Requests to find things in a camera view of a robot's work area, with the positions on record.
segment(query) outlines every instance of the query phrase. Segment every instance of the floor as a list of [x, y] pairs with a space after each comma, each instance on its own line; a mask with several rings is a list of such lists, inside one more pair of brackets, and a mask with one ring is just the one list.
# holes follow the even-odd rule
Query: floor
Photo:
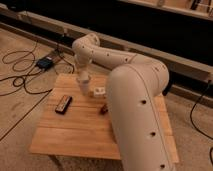
[[[35, 42], [18, 36], [6, 30], [0, 29], [0, 58], [8, 52], [15, 50], [30, 50]], [[38, 44], [35, 50], [37, 58], [41, 58], [52, 49]], [[72, 62], [72, 57], [65, 55]], [[3, 64], [0, 59], [0, 79], [11, 75], [17, 75], [11, 69], [12, 64]], [[58, 72], [69, 72], [66, 65], [58, 65]], [[90, 66], [91, 72], [107, 74], [108, 71], [98, 66]], [[28, 88], [31, 91], [43, 91], [53, 87], [57, 75], [53, 69], [39, 76]], [[0, 82], [0, 94], [12, 91], [11, 81]], [[0, 97], [0, 137], [10, 129], [23, 115], [42, 97], [42, 95], [28, 95], [23, 90]], [[189, 112], [194, 104], [178, 95], [169, 93], [166, 97], [171, 125], [173, 128], [180, 163], [177, 164], [178, 171], [211, 171], [212, 165], [209, 160], [209, 149], [213, 142], [197, 133], [189, 122]], [[2, 141], [0, 141], [0, 171], [56, 171], [57, 167], [45, 155], [34, 155], [29, 153], [31, 139], [36, 129], [36, 124], [41, 116], [46, 99], [27, 115]], [[207, 106], [198, 105], [194, 112], [194, 118], [200, 128], [213, 136], [213, 110]], [[58, 157], [67, 171], [120, 171], [120, 161], [88, 159], [76, 157]]]

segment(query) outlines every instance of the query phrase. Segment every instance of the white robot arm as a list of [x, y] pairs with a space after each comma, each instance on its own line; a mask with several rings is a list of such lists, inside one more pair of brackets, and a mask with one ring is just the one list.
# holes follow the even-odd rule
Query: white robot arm
[[77, 39], [72, 48], [80, 79], [89, 79], [91, 60], [113, 69], [106, 96], [124, 170], [174, 171], [154, 104], [168, 84], [166, 66], [137, 53], [102, 48], [95, 34]]

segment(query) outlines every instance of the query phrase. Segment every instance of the cable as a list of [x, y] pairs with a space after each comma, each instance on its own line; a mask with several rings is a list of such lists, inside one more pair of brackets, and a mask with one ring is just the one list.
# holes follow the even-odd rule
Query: cable
[[45, 97], [47, 97], [47, 95], [50, 93], [51, 91], [47, 92], [32, 108], [30, 108], [30, 110], [25, 113], [1, 138], [0, 141], [2, 141], [24, 118], [26, 118], [26, 116], [28, 116], [28, 114], [35, 109], [44, 99]]
[[27, 82], [27, 78], [28, 78], [29, 76], [31, 76], [30, 73], [31, 73], [32, 71], [33, 71], [33, 70], [31, 70], [30, 72], [28, 72], [28, 74], [26, 75], [25, 78], [22, 77], [23, 86], [24, 86], [25, 92], [28, 93], [28, 94], [31, 94], [31, 95], [38, 95], [38, 94], [44, 94], [44, 93], [47, 93], [47, 92], [52, 91], [52, 89], [45, 90], [45, 91], [41, 91], [41, 92], [31, 92], [31, 91], [29, 91], [29, 90], [27, 89], [27, 87], [26, 87], [26, 82]]
[[70, 63], [69, 61], [67, 61], [66, 59], [64, 59], [63, 56], [61, 56], [61, 51], [60, 51], [60, 43], [61, 43], [61, 40], [62, 38], [64, 38], [64, 34], [61, 35], [61, 37], [59, 38], [58, 42], [57, 42], [57, 45], [56, 45], [56, 52], [58, 53], [58, 56], [61, 58], [61, 60], [63, 60], [65, 63], [67, 63], [69, 66], [72, 67], [72, 74], [75, 72], [75, 67], [72, 63]]
[[207, 138], [213, 140], [213, 137], [211, 137], [210, 135], [206, 134], [205, 132], [203, 132], [202, 130], [200, 130], [196, 124], [194, 123], [193, 121], [193, 111], [195, 109], [195, 107], [197, 106], [197, 104], [201, 101], [201, 99], [203, 98], [203, 96], [206, 94], [206, 92], [208, 91], [209, 87], [211, 85], [211, 80], [208, 81], [208, 84], [207, 84], [207, 87], [206, 89], [203, 91], [203, 93], [201, 94], [201, 96], [196, 100], [195, 104], [193, 105], [191, 111], [190, 111], [190, 121], [191, 121], [191, 124], [193, 125], [193, 127], [195, 128], [195, 130], [199, 133], [201, 133], [202, 135], [206, 136]]
[[209, 151], [210, 161], [211, 161], [212, 166], [213, 166], [213, 157], [212, 157], [212, 155], [213, 155], [213, 147], [211, 147], [211, 148], [210, 148], [210, 151]]
[[39, 72], [37, 73], [34, 73], [34, 74], [23, 74], [23, 75], [18, 75], [18, 76], [10, 76], [10, 77], [6, 77], [6, 78], [3, 78], [0, 80], [0, 82], [3, 82], [3, 81], [6, 81], [6, 80], [9, 80], [9, 79], [14, 79], [13, 82], [12, 82], [12, 86], [13, 87], [18, 87], [18, 89], [14, 90], [14, 91], [11, 91], [11, 92], [8, 92], [8, 93], [4, 93], [4, 94], [0, 94], [0, 97], [2, 96], [7, 96], [7, 95], [11, 95], [13, 93], [16, 93], [18, 92], [19, 90], [21, 90], [21, 88], [23, 87], [23, 83], [24, 83], [24, 79], [26, 76], [35, 76], [33, 77], [32, 79], [30, 79], [29, 81], [27, 81], [25, 84], [31, 82], [32, 80], [34, 80], [37, 76], [39, 76], [40, 73], [42, 73], [42, 70], [39, 70]]
[[[209, 138], [210, 140], [213, 140], [213, 137], [211, 137], [210, 135], [206, 134], [204, 131], [200, 130], [194, 123], [193, 121], [193, 111], [196, 107], [196, 105], [201, 101], [201, 99], [203, 98], [203, 96], [206, 94], [206, 92], [208, 91], [209, 87], [211, 85], [211, 80], [208, 81], [208, 84], [207, 84], [207, 87], [206, 89], [203, 91], [203, 93], [201, 94], [201, 96], [196, 100], [195, 104], [193, 105], [191, 111], [190, 111], [190, 121], [191, 121], [191, 124], [193, 125], [193, 127], [195, 128], [195, 130], [197, 132], [199, 132], [200, 134], [204, 135], [205, 137]], [[212, 152], [213, 152], [213, 147], [210, 148], [210, 151], [209, 151], [209, 157], [210, 157], [210, 161], [211, 161], [211, 164], [213, 166], [213, 159], [212, 159]]]

